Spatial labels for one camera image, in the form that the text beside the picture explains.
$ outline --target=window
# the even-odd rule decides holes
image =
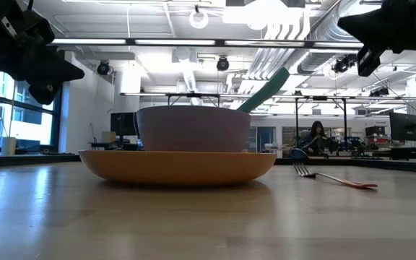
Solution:
[[[0,72],[0,97],[15,101],[34,105],[39,108],[53,110],[53,103],[50,105],[42,105],[38,103],[28,91],[29,84],[25,81],[15,82],[8,74]]]
[[[0,72],[0,147],[3,137],[15,137],[18,148],[54,144],[56,150],[60,99],[57,97],[50,105],[42,105],[31,96],[29,87],[28,83],[17,82]]]
[[[2,137],[17,138],[17,147],[51,144],[52,119],[48,113],[0,104],[0,147]]]

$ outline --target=woman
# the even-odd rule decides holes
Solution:
[[[324,126],[320,121],[315,121],[312,124],[311,133],[301,139],[299,148],[308,154],[319,155],[324,153],[325,144],[322,142],[323,140],[327,140]]]

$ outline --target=blue object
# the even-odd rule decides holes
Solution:
[[[308,155],[301,149],[292,148],[290,152],[288,152],[288,157],[294,160],[303,160],[307,159]]]

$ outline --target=fork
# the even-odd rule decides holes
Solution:
[[[333,181],[336,181],[338,183],[341,183],[343,185],[356,188],[356,189],[372,189],[378,187],[376,184],[363,184],[363,183],[355,183],[352,181],[346,181],[342,179],[335,178],[333,176],[323,174],[323,173],[310,173],[306,166],[302,162],[296,162],[293,163],[293,167],[295,167],[296,173],[305,178],[315,178],[317,175],[332,179]]]

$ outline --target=desk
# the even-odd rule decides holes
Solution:
[[[106,151],[114,150],[118,148],[117,143],[90,143],[91,148],[103,148]],[[125,151],[140,151],[139,146],[137,144],[123,144],[123,150]]]
[[[416,147],[394,147],[391,148],[393,160],[416,159]]]
[[[0,168],[0,259],[416,259],[416,173],[308,169],[378,192],[291,165],[217,188],[119,186],[80,162]]]

